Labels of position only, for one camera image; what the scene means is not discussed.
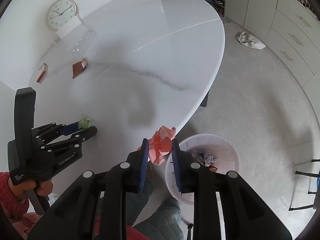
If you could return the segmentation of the left forearm red sleeve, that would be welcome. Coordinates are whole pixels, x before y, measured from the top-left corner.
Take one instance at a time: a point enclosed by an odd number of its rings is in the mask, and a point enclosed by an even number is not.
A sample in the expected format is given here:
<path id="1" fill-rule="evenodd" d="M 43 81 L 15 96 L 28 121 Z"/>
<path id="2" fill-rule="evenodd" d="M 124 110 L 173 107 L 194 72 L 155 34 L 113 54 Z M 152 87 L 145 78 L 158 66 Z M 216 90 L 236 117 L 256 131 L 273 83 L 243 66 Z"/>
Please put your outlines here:
<path id="1" fill-rule="evenodd" d="M 12 193 L 9 187 L 9 173 L 1 172 L 0 175 L 0 198 L 1 207 L 9 219 L 19 219 L 22 218 L 24 214 L 27 213 L 29 209 L 29 200 L 24 197 L 22 200 L 18 200 Z"/>

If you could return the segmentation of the left hand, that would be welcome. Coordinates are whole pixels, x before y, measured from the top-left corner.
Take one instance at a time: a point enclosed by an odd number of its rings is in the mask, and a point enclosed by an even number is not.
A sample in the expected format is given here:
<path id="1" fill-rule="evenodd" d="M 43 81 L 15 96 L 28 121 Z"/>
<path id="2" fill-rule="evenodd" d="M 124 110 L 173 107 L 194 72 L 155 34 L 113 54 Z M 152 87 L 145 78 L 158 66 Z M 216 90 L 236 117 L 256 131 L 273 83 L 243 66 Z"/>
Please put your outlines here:
<path id="1" fill-rule="evenodd" d="M 13 185 L 11 178 L 8 179 L 8 186 L 18 201 L 21 201 L 26 198 L 26 192 L 29 190 L 37 189 L 37 194 L 39 196 L 48 196 L 53 191 L 53 183 L 52 180 L 40 182 L 39 186 L 35 183 L 34 180 L 28 179 L 23 183 L 15 186 Z"/>

